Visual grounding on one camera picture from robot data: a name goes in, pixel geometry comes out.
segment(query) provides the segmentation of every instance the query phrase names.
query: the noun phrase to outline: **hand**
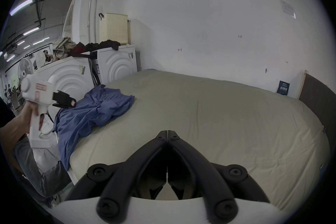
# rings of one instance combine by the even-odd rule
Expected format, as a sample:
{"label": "hand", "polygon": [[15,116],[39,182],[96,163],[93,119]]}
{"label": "hand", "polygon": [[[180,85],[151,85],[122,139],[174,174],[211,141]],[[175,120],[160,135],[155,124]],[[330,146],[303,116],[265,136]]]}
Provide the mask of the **hand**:
{"label": "hand", "polygon": [[[20,128],[22,128],[23,133],[29,133],[30,128],[30,120],[32,117],[32,113],[34,113],[36,116],[38,116],[38,104],[32,103],[30,101],[27,101],[21,110],[21,113],[19,114],[18,118],[20,120]],[[44,114],[40,117],[40,127],[41,129],[43,124]]]}

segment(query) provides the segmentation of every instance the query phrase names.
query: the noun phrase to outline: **wooden headboard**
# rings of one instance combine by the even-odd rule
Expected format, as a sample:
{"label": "wooden headboard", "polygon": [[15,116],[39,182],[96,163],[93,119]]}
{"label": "wooden headboard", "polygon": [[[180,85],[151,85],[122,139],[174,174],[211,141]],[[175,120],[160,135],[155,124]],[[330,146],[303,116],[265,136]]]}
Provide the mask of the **wooden headboard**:
{"label": "wooden headboard", "polygon": [[298,99],[305,103],[323,124],[332,153],[336,145],[336,94],[305,70]]}

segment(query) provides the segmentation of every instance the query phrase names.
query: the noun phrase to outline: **beige bed sheet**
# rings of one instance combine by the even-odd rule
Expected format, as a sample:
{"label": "beige bed sheet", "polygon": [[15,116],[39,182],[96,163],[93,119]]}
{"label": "beige bed sheet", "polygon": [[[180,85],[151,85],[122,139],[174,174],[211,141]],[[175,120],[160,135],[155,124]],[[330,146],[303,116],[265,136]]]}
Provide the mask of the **beige bed sheet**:
{"label": "beige bed sheet", "polygon": [[210,162],[239,164],[281,210],[297,209],[330,151],[300,100],[228,81],[146,70],[108,85],[136,97],[123,116],[81,139],[70,158],[80,179],[95,163],[125,161],[161,130],[174,130]]}

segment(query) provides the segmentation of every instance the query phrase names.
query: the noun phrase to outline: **washing machine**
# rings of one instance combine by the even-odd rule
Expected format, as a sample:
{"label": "washing machine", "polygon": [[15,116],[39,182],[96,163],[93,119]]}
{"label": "washing machine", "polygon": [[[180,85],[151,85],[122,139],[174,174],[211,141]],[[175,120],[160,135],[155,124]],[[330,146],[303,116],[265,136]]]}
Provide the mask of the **washing machine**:
{"label": "washing machine", "polygon": [[[67,57],[42,66],[35,75],[47,81],[51,75],[56,75],[55,89],[69,94],[77,101],[94,88],[91,64],[88,58]],[[48,107],[48,113],[54,121],[59,108]]]}
{"label": "washing machine", "polygon": [[97,59],[92,60],[92,63],[101,84],[107,85],[137,72],[137,59],[133,45],[121,45],[117,51],[106,48],[96,52]]}

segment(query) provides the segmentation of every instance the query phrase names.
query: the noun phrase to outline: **beige laundry basket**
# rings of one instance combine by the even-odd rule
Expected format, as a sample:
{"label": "beige laundry basket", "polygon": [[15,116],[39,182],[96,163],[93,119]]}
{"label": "beige laundry basket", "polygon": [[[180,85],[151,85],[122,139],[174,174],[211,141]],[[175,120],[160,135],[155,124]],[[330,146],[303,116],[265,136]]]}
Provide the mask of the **beige laundry basket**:
{"label": "beige laundry basket", "polygon": [[118,41],[128,43],[127,15],[106,13],[99,22],[99,41]]}

